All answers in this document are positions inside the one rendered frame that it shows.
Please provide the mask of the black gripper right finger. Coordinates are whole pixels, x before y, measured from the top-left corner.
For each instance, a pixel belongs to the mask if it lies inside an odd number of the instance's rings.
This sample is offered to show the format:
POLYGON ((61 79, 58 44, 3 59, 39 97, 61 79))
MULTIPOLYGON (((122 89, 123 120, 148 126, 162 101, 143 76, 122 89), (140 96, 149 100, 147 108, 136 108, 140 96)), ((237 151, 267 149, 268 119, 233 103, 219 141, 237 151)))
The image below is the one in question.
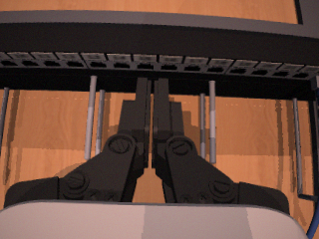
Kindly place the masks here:
POLYGON ((152 168, 161 179, 165 203, 252 204, 290 215, 282 191, 233 182, 198 155, 194 142, 184 136, 181 102, 169 101, 168 78, 155 81, 152 168))

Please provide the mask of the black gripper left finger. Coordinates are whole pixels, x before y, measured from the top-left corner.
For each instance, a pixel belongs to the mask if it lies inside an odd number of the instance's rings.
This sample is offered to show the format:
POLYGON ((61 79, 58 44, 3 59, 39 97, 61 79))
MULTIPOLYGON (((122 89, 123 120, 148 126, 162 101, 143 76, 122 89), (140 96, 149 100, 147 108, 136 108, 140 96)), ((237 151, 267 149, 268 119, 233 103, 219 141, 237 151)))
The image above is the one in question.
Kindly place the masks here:
POLYGON ((151 89, 152 80, 138 77, 136 99, 123 100, 118 133, 102 152, 62 178, 11 185, 3 208, 38 199, 133 202, 137 179, 149 168, 151 89))

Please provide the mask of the blue patch cord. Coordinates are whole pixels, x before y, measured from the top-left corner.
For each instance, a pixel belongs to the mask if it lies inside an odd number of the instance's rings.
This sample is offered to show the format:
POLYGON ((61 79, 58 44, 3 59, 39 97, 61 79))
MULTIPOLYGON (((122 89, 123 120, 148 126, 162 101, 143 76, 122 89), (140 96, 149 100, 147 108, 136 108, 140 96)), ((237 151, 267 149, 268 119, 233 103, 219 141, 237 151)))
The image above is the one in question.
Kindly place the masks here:
POLYGON ((316 208, 314 211, 312 221, 311 221, 310 226, 308 228, 308 231, 306 233, 308 239, 313 239, 313 236, 317 230, 318 225, 319 225, 319 195, 318 195, 318 200, 317 200, 317 204, 316 204, 316 208))

